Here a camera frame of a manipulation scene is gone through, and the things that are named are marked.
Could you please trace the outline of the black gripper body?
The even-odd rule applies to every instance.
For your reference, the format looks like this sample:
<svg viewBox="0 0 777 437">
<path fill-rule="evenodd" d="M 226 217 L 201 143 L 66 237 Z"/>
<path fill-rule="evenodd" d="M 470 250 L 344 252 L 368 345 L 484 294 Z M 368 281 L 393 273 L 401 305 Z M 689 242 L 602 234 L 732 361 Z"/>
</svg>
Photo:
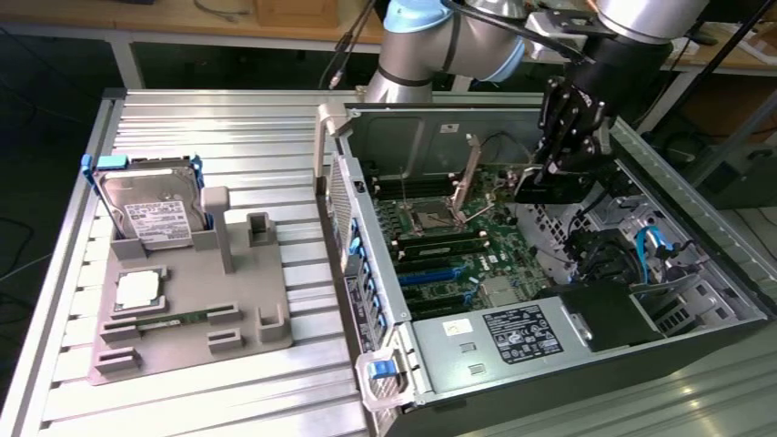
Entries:
<svg viewBox="0 0 777 437">
<path fill-rule="evenodd" d="M 614 117 L 642 92 L 672 51 L 672 43 L 653 45 L 624 36 L 590 36 L 582 53 L 593 62 L 573 63 L 565 70 L 565 77 L 596 106 L 605 103 L 604 115 Z"/>
</svg>

